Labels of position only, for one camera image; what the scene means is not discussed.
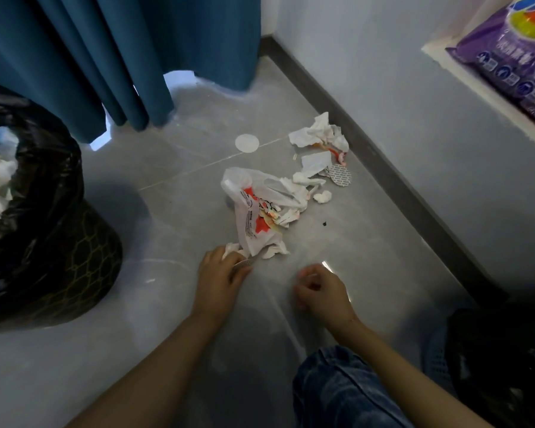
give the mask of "blue jeans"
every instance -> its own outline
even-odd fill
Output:
[[[345,347],[316,351],[293,380],[301,428],[413,427],[363,359]]]

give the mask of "curtain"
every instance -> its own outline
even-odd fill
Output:
[[[260,35],[260,0],[0,0],[0,85],[89,143],[104,108],[117,125],[164,125],[166,72],[246,90]]]

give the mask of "floor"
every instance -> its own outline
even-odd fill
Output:
[[[177,105],[162,129],[111,128],[83,148],[86,197],[121,234],[114,288],[64,325],[0,334],[0,427],[61,427],[162,341],[189,313],[204,252],[237,241],[220,187],[231,166],[291,176],[300,168],[286,135],[317,115],[270,59],[244,95],[189,75],[166,77]],[[256,135],[242,154],[234,140]],[[292,427],[291,381],[307,354],[329,342],[292,309],[301,266],[326,261],[360,318],[414,364],[421,345],[471,300],[354,155],[353,183],[330,182],[285,234],[291,254],[258,260],[233,316],[195,375],[178,425]]]

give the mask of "wall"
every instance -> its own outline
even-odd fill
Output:
[[[535,144],[421,47],[460,0],[281,0],[275,36],[483,269],[535,286]]]
[[[273,34],[276,30],[280,0],[262,0],[262,36]]]

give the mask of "hand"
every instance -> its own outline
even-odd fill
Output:
[[[321,264],[313,264],[302,269],[297,277],[297,308],[309,309],[332,334],[351,322],[359,322],[347,290],[336,274]]]
[[[230,276],[232,266],[245,258],[237,252],[230,252],[222,259],[224,246],[204,255],[198,271],[198,286],[192,306],[192,316],[210,320],[220,327],[232,308],[243,280],[252,267],[243,267],[234,276]]]

